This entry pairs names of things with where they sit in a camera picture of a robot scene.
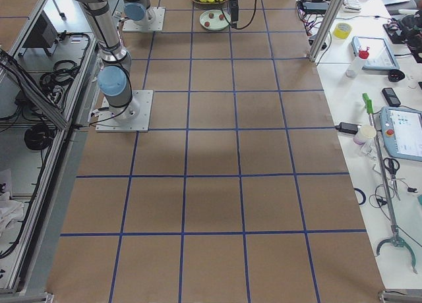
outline yellow tape roll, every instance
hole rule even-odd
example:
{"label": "yellow tape roll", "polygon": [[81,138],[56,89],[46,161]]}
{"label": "yellow tape roll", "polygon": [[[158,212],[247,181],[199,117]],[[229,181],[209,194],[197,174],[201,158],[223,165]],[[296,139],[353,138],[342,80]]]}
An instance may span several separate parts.
{"label": "yellow tape roll", "polygon": [[349,36],[351,32],[351,26],[347,23],[338,23],[336,25],[336,28],[334,29],[333,34],[337,37],[337,38],[341,38],[341,39],[345,39]]}

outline scissors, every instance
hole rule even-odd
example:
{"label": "scissors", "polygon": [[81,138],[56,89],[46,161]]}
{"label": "scissors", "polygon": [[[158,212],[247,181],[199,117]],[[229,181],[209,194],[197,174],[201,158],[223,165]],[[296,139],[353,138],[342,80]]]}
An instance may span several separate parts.
{"label": "scissors", "polygon": [[397,198],[400,201],[400,197],[397,191],[397,179],[396,179],[396,173],[398,169],[400,169],[400,163],[398,162],[397,159],[387,157],[387,158],[384,158],[384,168],[390,173],[391,185],[393,186],[393,189],[397,194]]}

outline white plate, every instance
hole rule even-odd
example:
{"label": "white plate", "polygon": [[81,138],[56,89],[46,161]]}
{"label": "white plate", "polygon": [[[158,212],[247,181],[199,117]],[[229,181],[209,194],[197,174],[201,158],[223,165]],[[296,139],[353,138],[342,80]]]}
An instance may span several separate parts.
{"label": "white plate", "polygon": [[[214,13],[214,17],[210,18],[209,14],[210,13]],[[199,17],[199,22],[200,25],[202,25],[202,27],[206,28],[207,30],[210,31],[221,31],[224,30],[225,28],[228,27],[228,23],[225,19],[220,20],[218,17],[221,14],[221,10],[208,10],[205,11],[204,13],[202,13]],[[224,11],[224,15],[226,16],[226,18],[230,21],[230,16],[227,12]],[[205,26],[205,22],[209,22],[210,25],[209,26]]]}

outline spray bottle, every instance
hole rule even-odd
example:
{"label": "spray bottle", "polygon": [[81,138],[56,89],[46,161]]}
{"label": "spray bottle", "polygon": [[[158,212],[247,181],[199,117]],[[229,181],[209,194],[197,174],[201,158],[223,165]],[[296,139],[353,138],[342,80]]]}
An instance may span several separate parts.
{"label": "spray bottle", "polygon": [[357,74],[362,70],[362,67],[365,65],[368,57],[369,57],[369,47],[367,47],[366,51],[359,48],[359,54],[355,57],[355,59],[351,62],[349,68],[346,70],[346,76],[349,78],[355,78]]}

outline white cup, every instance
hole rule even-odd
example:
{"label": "white cup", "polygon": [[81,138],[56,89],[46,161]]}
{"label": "white cup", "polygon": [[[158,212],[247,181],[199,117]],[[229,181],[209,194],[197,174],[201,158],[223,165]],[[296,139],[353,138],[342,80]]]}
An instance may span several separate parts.
{"label": "white cup", "polygon": [[353,141],[358,145],[363,145],[364,143],[372,140],[375,135],[377,135],[377,131],[371,125],[362,125],[357,133],[353,137]]}

